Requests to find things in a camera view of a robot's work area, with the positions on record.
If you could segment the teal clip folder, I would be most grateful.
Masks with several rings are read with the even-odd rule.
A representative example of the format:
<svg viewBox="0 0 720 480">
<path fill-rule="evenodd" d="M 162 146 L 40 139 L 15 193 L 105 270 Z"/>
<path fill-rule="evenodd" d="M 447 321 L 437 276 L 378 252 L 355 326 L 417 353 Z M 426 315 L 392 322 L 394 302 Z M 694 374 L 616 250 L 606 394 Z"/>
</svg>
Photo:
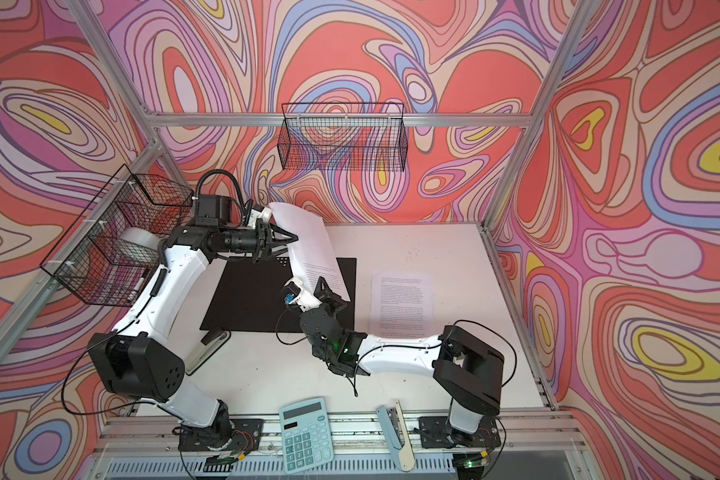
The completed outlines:
<svg viewBox="0 0 720 480">
<path fill-rule="evenodd" d="M 223 262 L 202 331 L 301 333 L 299 316 L 286 309 L 283 286 L 291 278 L 286 257 L 253 263 Z"/>
</svg>

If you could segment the white printed paper sheets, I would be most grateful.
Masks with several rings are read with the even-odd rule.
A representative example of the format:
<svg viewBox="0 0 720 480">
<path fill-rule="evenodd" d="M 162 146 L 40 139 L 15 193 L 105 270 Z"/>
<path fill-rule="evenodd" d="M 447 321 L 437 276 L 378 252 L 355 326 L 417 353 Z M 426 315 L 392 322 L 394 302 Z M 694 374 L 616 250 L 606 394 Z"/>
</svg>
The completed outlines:
<svg viewBox="0 0 720 480">
<path fill-rule="evenodd" d="M 415 339 L 434 333 L 434 288 L 429 274 L 377 271 L 371 282 L 370 333 Z"/>
</svg>

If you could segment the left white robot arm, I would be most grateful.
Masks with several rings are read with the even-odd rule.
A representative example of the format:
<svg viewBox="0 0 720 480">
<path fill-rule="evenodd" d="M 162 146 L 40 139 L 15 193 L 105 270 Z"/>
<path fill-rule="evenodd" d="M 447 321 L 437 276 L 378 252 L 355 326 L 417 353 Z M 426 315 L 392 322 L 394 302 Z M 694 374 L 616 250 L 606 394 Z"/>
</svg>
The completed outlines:
<svg viewBox="0 0 720 480">
<path fill-rule="evenodd" d="M 270 260 L 297 235 L 258 221 L 252 229 L 179 226 L 158 248 L 158 267 L 127 314 L 108 334 L 96 334 L 87 353 L 105 389 L 151 403 L 176 417 L 180 427 L 211 450 L 233 436 L 227 405 L 187 379 L 184 361 L 168 336 L 191 287 L 223 253 Z"/>
</svg>

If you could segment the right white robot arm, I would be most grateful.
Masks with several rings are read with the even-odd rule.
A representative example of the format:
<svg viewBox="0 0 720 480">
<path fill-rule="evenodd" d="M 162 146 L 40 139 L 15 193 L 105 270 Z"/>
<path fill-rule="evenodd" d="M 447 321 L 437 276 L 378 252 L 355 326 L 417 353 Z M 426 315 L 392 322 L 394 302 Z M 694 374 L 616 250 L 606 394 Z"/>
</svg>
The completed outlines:
<svg viewBox="0 0 720 480">
<path fill-rule="evenodd" d="M 500 413 L 505 356 L 463 329 L 461 320 L 439 335 L 387 339 L 343 327 L 337 314 L 348 303 L 322 277 L 313 291 L 293 277 L 284 292 L 288 308 L 300 313 L 312 355 L 352 385 L 359 376 L 385 373 L 432 378 L 451 397 L 448 425 L 462 435 L 476 434 L 483 420 Z"/>
</svg>

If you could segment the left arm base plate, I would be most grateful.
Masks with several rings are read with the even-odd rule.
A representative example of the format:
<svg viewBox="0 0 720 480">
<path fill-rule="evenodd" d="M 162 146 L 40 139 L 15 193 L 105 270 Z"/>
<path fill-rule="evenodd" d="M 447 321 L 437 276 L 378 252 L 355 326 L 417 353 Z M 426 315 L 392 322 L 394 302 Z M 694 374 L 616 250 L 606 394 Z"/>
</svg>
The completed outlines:
<svg viewBox="0 0 720 480">
<path fill-rule="evenodd" d="M 250 453 L 259 448 L 264 420 L 261 418 L 238 418 L 229 421 L 227 427 L 188 427 L 177 425 L 172 434 L 179 439 L 179 451 L 185 452 L 232 452 Z"/>
</svg>

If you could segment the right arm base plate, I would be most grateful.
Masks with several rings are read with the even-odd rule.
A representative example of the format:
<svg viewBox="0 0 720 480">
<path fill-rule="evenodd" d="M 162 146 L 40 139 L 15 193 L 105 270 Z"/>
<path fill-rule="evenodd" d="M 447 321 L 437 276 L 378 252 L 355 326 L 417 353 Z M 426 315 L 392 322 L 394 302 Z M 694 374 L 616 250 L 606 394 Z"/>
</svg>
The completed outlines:
<svg viewBox="0 0 720 480">
<path fill-rule="evenodd" d="M 494 417 L 482 417 L 476 432 L 468 434 L 452 427 L 447 416 L 422 416 L 414 432 L 420 436 L 424 449 L 464 447 L 493 451 L 502 443 Z"/>
</svg>

